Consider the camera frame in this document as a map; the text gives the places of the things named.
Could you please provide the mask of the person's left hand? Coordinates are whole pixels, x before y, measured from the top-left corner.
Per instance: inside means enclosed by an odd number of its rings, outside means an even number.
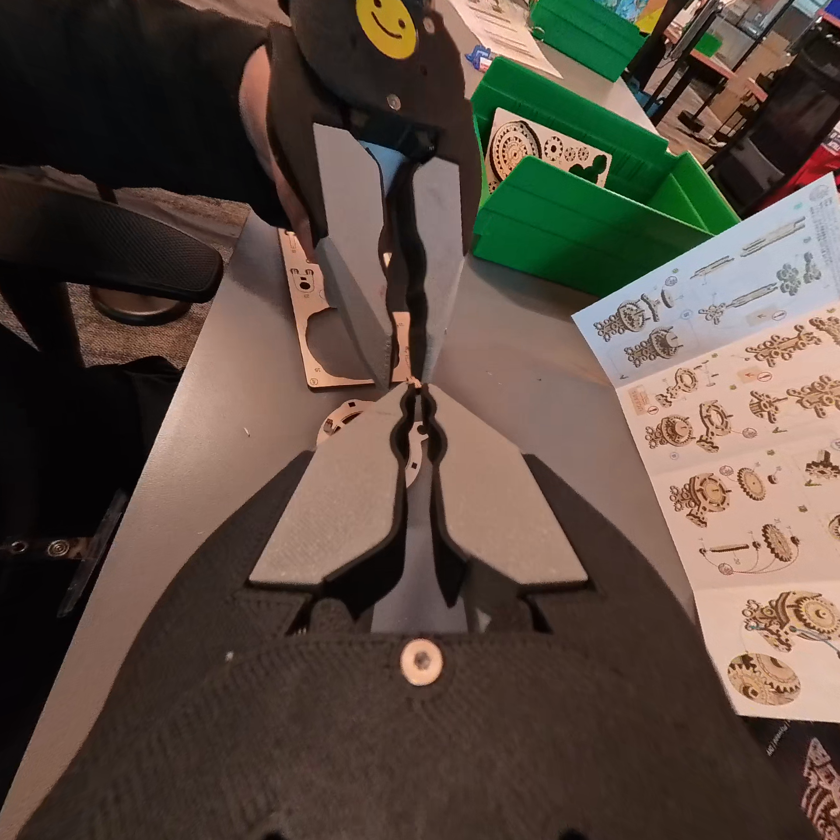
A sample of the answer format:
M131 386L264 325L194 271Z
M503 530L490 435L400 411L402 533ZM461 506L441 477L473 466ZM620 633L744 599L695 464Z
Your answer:
M270 147L268 135L268 100L270 87L270 60L265 46L258 47L245 63L238 91L241 121L248 141L263 170L272 179L280 204L290 227L306 257L317 263L316 249L308 214L298 195L283 174Z

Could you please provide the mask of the black kit box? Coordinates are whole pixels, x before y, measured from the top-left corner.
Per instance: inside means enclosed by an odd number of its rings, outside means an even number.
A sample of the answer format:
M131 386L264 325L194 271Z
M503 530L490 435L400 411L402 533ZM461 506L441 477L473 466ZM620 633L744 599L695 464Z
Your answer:
M767 757L794 787L801 809L822 839L839 838L839 725L745 717Z

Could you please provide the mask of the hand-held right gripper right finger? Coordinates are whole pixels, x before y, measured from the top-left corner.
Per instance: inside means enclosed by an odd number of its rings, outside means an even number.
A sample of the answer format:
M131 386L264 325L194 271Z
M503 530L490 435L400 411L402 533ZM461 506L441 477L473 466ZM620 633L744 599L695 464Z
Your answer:
M480 610L589 576L520 448L436 385L423 387L433 467L429 517L448 606Z

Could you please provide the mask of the colourful cardboard box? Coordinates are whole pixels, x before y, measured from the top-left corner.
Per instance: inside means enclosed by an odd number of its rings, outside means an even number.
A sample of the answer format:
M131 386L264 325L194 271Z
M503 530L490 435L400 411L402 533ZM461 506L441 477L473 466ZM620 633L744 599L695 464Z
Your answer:
M666 1L599 1L600 5L618 17L634 24L640 32L650 35L663 13Z

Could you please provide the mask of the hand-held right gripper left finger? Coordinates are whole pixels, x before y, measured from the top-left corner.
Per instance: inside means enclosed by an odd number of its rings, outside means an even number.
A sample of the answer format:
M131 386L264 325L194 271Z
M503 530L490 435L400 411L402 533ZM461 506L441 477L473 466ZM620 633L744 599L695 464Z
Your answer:
M319 444L249 575L253 586L332 598L354 617L399 582L413 385L393 387Z

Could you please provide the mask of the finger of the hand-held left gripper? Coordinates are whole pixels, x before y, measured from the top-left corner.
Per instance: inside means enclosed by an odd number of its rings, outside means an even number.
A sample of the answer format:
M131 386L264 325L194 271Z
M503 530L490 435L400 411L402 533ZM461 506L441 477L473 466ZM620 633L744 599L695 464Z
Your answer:
M429 161L412 168L396 199L397 266L405 277L411 372L430 382L443 349L465 263L459 168Z
M316 247L332 304L378 389L392 383L395 327L380 255L382 171L350 132L313 126L327 234Z

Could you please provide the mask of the person's dark trousers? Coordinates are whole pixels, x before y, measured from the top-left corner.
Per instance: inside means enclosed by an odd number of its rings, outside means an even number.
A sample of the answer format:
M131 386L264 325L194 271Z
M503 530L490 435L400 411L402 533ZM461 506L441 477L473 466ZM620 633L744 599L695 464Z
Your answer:
M161 356L66 365L2 326L2 544L93 537L114 495L133 492L181 378ZM2 552L2 801L84 608L58 616L76 567Z

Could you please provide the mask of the printed paper sheet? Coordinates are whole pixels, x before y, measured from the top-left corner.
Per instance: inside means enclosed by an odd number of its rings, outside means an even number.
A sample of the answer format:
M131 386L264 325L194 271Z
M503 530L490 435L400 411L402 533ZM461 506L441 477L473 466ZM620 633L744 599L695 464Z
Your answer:
M505 57L531 70L562 79L545 58L526 23L522 7L509 1L451 1L477 44L487 48L490 59Z

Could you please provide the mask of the wooden gear sheet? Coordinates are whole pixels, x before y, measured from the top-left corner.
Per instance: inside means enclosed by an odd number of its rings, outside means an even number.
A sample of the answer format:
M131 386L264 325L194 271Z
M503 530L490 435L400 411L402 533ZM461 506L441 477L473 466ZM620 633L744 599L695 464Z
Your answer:
M588 143L497 108L486 151L489 192L529 156L597 186L606 184L613 162L611 154Z

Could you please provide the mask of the printed instruction booklet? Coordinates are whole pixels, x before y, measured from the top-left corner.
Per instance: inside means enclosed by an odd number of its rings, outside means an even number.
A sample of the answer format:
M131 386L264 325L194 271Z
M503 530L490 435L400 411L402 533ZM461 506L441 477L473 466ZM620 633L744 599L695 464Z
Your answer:
M828 173L575 315L735 710L839 720L839 209Z

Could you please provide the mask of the round wooden disc part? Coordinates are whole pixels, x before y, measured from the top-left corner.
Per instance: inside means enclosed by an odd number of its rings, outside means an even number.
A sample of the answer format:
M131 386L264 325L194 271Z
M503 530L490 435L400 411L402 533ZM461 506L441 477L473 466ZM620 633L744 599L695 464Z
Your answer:
M322 422L317 435L317 445L324 443L341 429L348 426L357 416L374 404L373 401L363 401L358 398L343 402L335 408ZM415 422L408 435L409 456L405 467L405 483L409 488L417 478L423 463L424 441L428 438L425 424Z

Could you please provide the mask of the person's left forearm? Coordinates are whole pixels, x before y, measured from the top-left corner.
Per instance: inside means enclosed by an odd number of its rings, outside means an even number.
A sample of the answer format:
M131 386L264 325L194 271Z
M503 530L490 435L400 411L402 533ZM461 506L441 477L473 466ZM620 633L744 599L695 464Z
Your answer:
M2 165L244 203L290 227L238 106L268 37L182 2L2 2Z

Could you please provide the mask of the wooden sheet with round cutout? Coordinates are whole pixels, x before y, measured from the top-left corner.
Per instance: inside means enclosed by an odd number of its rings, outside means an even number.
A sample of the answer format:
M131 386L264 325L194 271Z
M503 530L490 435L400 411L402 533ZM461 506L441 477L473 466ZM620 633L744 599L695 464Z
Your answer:
M297 338L306 383L313 390L328 387L372 385L371 378L347 377L329 372L312 353L308 343L309 322L323 312L335 312L329 305L322 272L317 264L306 257L294 232L277 230L280 252L286 269L291 306L297 326Z

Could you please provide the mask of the green plastic bin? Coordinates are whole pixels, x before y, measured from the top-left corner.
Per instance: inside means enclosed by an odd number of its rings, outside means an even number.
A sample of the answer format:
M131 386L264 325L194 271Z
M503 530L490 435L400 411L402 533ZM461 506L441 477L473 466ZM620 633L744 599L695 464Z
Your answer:
M507 58L495 58L471 96L483 144L497 109L510 111L612 155L606 187L647 204L674 164L657 133Z
M528 156L479 209L472 254L602 298L739 222L689 153L615 161L604 186Z
M647 40L634 23L594 1L531 2L529 17L536 39L613 82Z

